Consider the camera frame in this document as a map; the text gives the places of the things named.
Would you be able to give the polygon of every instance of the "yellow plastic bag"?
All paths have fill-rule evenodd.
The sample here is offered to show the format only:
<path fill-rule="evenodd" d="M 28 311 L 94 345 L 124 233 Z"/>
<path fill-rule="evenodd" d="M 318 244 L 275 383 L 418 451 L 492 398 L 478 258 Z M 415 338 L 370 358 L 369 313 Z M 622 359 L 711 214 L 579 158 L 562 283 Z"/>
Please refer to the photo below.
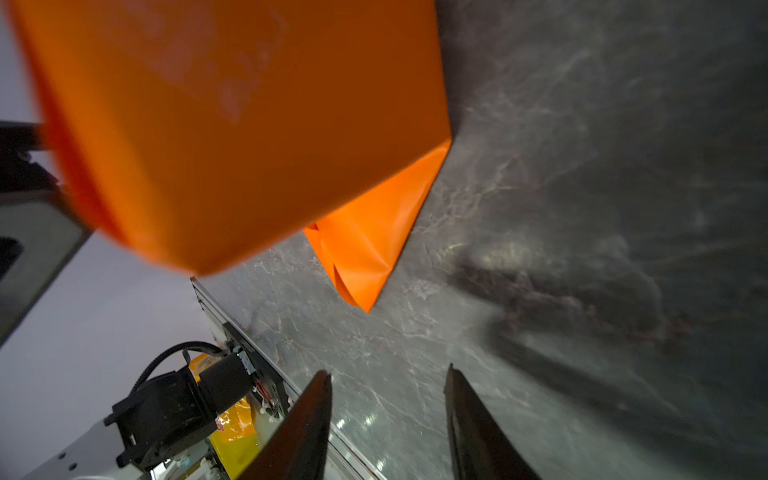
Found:
<path fill-rule="evenodd" d="M 219 360 L 219 358 L 208 356 L 205 353 L 193 359 L 190 362 L 190 370 L 194 374 L 195 380 L 199 382 L 200 372 Z M 256 428 L 253 426 L 253 413 L 248 399 L 242 398 L 226 412 L 219 415 L 216 419 L 216 426 L 219 438 L 226 442 L 256 435 Z"/>

